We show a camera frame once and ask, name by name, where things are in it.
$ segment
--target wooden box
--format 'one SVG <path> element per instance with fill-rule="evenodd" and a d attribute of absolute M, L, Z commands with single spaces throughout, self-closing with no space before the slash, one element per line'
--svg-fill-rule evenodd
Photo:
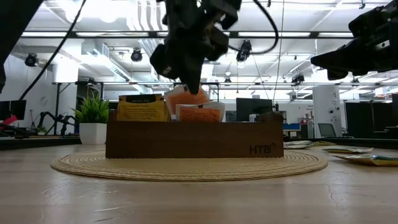
<path fill-rule="evenodd" d="M 260 123 L 116 121 L 111 114 L 106 157 L 227 158 L 283 157 L 279 117 Z"/>

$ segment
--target table surface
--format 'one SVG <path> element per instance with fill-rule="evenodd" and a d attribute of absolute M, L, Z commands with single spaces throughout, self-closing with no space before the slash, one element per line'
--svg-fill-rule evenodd
<path fill-rule="evenodd" d="M 0 152 L 1 223 L 396 223 L 398 167 L 329 161 L 308 174 L 232 182 L 136 182 L 63 174 L 57 157 L 104 146 Z M 385 156 L 398 151 L 375 150 Z"/>

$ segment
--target woven placemat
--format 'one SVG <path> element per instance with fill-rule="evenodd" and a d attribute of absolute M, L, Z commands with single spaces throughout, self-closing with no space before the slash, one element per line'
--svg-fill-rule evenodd
<path fill-rule="evenodd" d="M 325 168 L 327 161 L 285 150 L 281 158 L 106 159 L 105 151 L 78 152 L 56 159 L 61 172 L 92 177 L 153 181 L 224 181 L 283 177 Z"/>

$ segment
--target orange snack bag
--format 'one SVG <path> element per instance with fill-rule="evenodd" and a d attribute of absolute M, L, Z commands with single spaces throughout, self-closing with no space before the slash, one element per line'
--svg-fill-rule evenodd
<path fill-rule="evenodd" d="M 210 102 L 209 97 L 201 87 L 198 94 L 192 95 L 188 90 L 184 90 L 183 85 L 177 86 L 174 90 L 165 93 L 164 98 L 170 114 L 175 114 L 176 105 L 200 105 Z"/>

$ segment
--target white column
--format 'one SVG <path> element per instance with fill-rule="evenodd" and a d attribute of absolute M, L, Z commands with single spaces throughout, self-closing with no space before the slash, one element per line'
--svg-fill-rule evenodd
<path fill-rule="evenodd" d="M 338 86 L 316 86 L 313 89 L 315 137 L 321 138 L 319 124 L 332 124 L 341 137 L 340 93 Z"/>
<path fill-rule="evenodd" d="M 53 74 L 54 74 L 54 82 L 75 82 L 78 80 L 79 74 L 79 64 L 70 60 L 69 58 L 61 58 L 58 61 L 58 64 L 53 66 Z M 68 86 L 62 93 L 60 94 L 60 100 L 58 104 L 58 114 L 62 115 L 74 115 L 72 109 L 76 108 L 76 94 L 77 94 L 77 86 L 70 85 Z M 62 129 L 62 124 L 57 124 L 57 132 L 60 134 Z M 73 133 L 74 127 L 68 125 L 66 133 Z"/>

